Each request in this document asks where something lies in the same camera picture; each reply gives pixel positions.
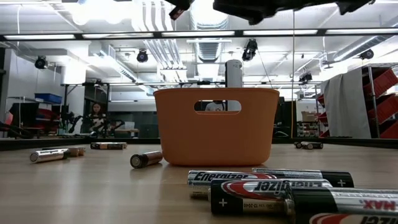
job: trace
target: orange basket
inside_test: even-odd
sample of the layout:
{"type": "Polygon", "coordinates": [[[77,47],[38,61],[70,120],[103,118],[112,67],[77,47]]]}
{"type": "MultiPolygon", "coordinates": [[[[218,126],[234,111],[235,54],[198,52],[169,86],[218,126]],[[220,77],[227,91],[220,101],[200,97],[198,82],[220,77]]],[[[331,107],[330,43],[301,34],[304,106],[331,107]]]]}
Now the orange basket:
{"type": "Polygon", "coordinates": [[[271,152],[279,92],[175,88],[154,93],[164,159],[180,166],[254,166],[271,152]],[[236,100],[241,111],[195,111],[200,100],[236,100]]]}

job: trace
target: security camera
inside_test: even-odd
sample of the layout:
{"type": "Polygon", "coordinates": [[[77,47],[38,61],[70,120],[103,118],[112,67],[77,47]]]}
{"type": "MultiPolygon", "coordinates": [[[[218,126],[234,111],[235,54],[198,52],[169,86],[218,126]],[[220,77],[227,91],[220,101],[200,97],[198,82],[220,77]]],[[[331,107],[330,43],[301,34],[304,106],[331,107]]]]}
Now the security camera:
{"type": "Polygon", "coordinates": [[[47,69],[49,67],[48,61],[46,61],[45,56],[38,56],[35,62],[35,67],[37,69],[47,69]]]}
{"type": "Polygon", "coordinates": [[[255,39],[250,39],[247,46],[244,48],[242,60],[248,62],[256,56],[257,42],[255,39]]]}
{"type": "Polygon", "coordinates": [[[137,55],[137,61],[140,63],[144,63],[148,61],[148,55],[147,55],[147,50],[145,49],[140,49],[138,55],[137,55]]]}
{"type": "Polygon", "coordinates": [[[361,53],[359,55],[359,58],[362,59],[362,60],[364,60],[364,59],[372,59],[373,57],[374,57],[374,52],[371,49],[369,49],[369,50],[367,50],[367,51],[365,51],[365,52],[363,52],[363,53],[361,53]]]}

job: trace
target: blue bin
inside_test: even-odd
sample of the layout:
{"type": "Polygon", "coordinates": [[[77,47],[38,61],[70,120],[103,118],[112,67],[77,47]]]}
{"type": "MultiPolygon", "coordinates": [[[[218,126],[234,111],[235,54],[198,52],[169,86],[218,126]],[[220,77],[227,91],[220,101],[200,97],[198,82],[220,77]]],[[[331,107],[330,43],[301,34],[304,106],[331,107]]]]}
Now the blue bin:
{"type": "Polygon", "coordinates": [[[62,97],[51,93],[35,93],[35,98],[42,99],[48,103],[62,104],[62,97]]]}

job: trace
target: dark hair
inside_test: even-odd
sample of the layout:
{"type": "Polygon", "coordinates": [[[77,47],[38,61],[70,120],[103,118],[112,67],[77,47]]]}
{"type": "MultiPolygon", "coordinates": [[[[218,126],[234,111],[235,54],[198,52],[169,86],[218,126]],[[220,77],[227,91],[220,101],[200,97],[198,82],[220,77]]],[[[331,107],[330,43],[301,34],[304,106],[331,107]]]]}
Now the dark hair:
{"type": "Polygon", "coordinates": [[[93,106],[91,107],[91,114],[94,114],[94,106],[98,105],[99,106],[99,112],[98,112],[98,116],[102,116],[102,106],[99,103],[94,103],[93,106]]]}

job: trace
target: woman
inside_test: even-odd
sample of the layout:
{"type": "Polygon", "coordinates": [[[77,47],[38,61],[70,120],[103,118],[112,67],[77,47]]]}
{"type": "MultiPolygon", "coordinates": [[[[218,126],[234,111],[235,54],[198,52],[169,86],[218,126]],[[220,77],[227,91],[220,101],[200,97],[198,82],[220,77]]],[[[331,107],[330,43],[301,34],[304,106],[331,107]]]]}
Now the woman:
{"type": "Polygon", "coordinates": [[[93,120],[94,125],[90,127],[90,131],[94,131],[94,128],[98,128],[98,131],[102,131],[103,124],[105,122],[105,114],[101,111],[101,105],[99,103],[94,103],[93,107],[91,108],[90,114],[91,120],[93,120]]]}

